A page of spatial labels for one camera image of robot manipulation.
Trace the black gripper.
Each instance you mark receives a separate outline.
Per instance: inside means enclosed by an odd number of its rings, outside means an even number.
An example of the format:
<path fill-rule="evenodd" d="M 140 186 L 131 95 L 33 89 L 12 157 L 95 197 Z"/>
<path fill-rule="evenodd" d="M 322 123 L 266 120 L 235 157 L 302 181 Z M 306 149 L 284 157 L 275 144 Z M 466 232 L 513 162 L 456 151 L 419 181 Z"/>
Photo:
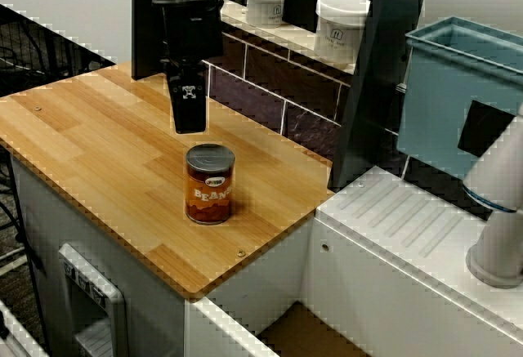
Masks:
<path fill-rule="evenodd" d="M 198 62 L 223 53 L 223 0 L 152 0 L 163 16 L 168 54 L 174 60 Z M 206 129 L 205 80 L 201 64 L 165 64 L 165 74 L 178 134 Z"/>

